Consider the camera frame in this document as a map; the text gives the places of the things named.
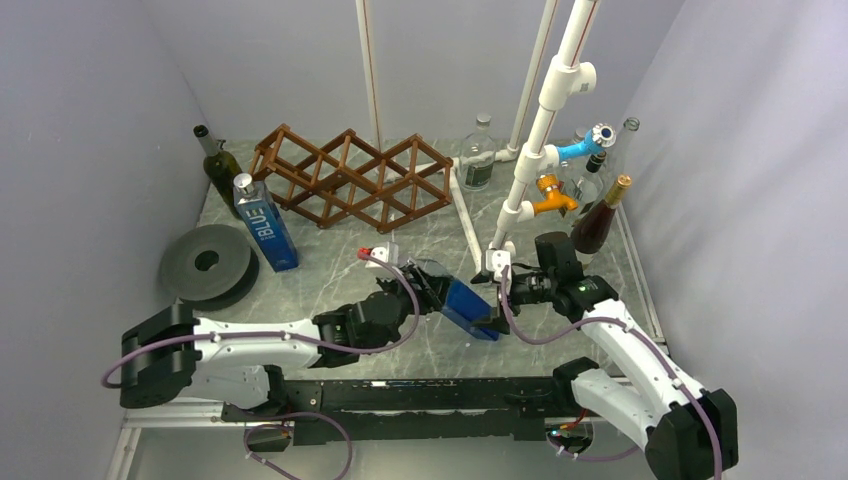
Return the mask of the clear bottle black cap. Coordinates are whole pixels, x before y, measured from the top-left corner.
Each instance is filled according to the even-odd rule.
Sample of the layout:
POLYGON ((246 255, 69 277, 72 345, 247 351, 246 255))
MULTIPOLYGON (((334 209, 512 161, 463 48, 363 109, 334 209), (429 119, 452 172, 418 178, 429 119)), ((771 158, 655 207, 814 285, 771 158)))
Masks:
POLYGON ((568 225, 577 224, 604 192, 600 170, 606 157, 606 152, 590 155, 584 165, 573 170, 567 178, 564 192, 577 203, 577 208, 565 216, 568 225))

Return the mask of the dark bottle gold cap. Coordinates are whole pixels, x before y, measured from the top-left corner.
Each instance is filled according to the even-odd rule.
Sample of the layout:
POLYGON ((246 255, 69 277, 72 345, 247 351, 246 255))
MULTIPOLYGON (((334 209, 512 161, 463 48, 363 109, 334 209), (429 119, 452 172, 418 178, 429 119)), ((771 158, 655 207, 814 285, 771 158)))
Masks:
POLYGON ((632 178, 629 175, 619 175, 605 196, 572 229, 570 238, 582 262, 589 262, 589 258, 603 246, 617 208, 631 186, 632 178))

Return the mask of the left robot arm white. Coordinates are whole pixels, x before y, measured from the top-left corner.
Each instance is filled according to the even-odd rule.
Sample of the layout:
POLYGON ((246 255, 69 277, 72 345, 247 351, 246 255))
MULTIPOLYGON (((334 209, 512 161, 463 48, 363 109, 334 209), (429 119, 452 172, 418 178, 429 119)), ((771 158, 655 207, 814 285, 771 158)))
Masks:
POLYGON ((172 305, 122 335, 120 380, 105 376, 102 384, 119 390, 125 409, 195 397, 272 420, 287 406, 286 372, 346 367, 398 348, 411 335, 402 329, 407 320, 442 309, 448 282, 408 264, 363 300, 283 323, 215 321, 172 305))

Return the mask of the tall clear wine bottle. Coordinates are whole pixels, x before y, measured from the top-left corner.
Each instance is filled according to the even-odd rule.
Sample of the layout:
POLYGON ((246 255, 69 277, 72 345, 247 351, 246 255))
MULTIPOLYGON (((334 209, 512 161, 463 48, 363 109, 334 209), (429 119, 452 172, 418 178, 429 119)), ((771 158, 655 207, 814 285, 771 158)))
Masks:
POLYGON ((627 117, 623 121, 621 128, 617 131, 614 145, 606 150, 607 158, 601 169, 604 192, 611 187, 617 176, 623 173, 630 144, 638 132, 640 125, 641 122, 638 117, 627 117))

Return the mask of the blue square bottle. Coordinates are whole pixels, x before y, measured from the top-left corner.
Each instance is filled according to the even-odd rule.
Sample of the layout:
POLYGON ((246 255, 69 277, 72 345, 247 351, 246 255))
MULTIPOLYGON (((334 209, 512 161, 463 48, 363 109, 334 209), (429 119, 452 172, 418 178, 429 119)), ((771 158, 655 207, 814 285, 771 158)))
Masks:
POLYGON ((275 272, 295 269, 299 256, 271 193, 248 173, 233 179, 234 205, 275 272))
POLYGON ((491 309, 480 295, 435 260, 419 259, 414 265, 416 282, 428 308, 441 313, 476 339, 499 339, 497 331, 474 326, 476 321, 487 317, 491 309))

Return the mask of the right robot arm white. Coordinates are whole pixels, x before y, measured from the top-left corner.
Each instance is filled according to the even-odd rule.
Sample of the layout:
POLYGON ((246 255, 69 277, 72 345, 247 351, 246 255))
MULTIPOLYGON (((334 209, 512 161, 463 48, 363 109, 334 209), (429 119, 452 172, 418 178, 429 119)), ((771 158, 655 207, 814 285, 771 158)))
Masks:
POLYGON ((737 406, 723 389, 709 390, 678 366, 635 321, 618 292, 585 273, 569 236, 535 239, 535 266, 513 261, 507 250, 482 255, 475 282, 498 287, 498 304, 480 325, 547 345, 580 331, 627 378, 613 379, 581 357, 554 370, 551 401, 557 411, 599 415, 643 452, 657 479, 719 479, 739 461, 737 406), (548 304, 568 320, 561 331, 533 338, 519 329, 524 305, 548 304))

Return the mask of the green wine bottle silver cap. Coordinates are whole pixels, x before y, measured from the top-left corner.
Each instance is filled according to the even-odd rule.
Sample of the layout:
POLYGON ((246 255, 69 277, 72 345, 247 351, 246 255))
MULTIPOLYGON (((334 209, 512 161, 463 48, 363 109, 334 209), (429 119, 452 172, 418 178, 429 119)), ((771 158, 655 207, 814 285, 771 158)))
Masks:
POLYGON ((233 217, 239 219, 240 214, 235 206, 233 180, 242 173, 236 158, 222 148, 206 125, 193 127, 193 134, 204 151, 203 170, 211 184, 226 204, 233 217))

